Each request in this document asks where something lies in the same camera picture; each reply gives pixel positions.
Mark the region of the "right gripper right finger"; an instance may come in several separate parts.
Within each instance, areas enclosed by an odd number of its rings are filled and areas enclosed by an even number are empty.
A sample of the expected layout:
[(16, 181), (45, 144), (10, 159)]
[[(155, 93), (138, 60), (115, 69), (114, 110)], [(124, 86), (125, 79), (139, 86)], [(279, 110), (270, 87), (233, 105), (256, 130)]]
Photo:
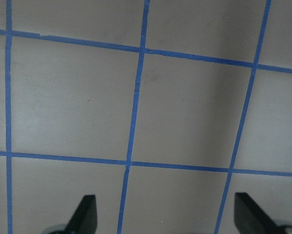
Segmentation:
[(234, 195), (234, 224), (240, 234), (279, 234), (274, 221), (247, 194)]

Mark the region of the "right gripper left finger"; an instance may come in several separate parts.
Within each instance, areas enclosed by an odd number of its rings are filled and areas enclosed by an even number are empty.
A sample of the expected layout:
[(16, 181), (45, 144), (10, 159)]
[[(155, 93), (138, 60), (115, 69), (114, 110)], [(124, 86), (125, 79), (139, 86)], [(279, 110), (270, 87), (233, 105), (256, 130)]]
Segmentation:
[(85, 195), (64, 229), (65, 234), (94, 234), (97, 230), (95, 195)]

